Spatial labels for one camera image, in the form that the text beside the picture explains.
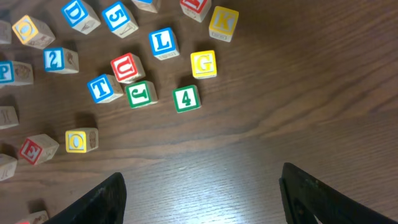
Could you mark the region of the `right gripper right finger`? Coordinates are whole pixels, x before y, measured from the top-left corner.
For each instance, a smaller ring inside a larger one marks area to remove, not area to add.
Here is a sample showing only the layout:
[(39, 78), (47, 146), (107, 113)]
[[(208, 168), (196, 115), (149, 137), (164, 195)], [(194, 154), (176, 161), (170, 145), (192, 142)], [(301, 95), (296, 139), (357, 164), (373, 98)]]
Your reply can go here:
[(288, 224), (397, 224), (289, 162), (283, 166), (279, 185)]

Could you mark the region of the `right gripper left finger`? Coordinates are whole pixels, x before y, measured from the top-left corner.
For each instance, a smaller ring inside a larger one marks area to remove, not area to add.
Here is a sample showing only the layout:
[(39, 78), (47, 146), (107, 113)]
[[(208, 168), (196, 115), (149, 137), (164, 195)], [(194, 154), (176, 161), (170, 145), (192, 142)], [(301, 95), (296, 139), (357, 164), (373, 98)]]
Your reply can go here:
[(123, 224), (127, 190), (116, 172), (45, 224)]

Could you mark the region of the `red A block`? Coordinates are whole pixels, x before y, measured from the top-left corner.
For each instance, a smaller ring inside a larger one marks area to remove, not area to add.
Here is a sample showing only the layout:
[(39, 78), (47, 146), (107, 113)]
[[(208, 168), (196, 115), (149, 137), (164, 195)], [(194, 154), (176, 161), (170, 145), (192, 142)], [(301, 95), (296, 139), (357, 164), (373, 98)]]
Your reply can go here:
[(42, 224), (49, 219), (49, 216), (45, 210), (31, 213), (27, 217), (19, 220), (15, 224)]

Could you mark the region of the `blue 2 block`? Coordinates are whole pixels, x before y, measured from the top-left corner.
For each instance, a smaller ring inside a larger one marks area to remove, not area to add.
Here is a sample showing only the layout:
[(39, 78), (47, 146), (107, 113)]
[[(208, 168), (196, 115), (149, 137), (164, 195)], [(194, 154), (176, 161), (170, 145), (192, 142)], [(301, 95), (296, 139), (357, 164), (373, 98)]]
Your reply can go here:
[(46, 48), (43, 51), (44, 70), (51, 73), (71, 74), (79, 72), (78, 53), (63, 47)]

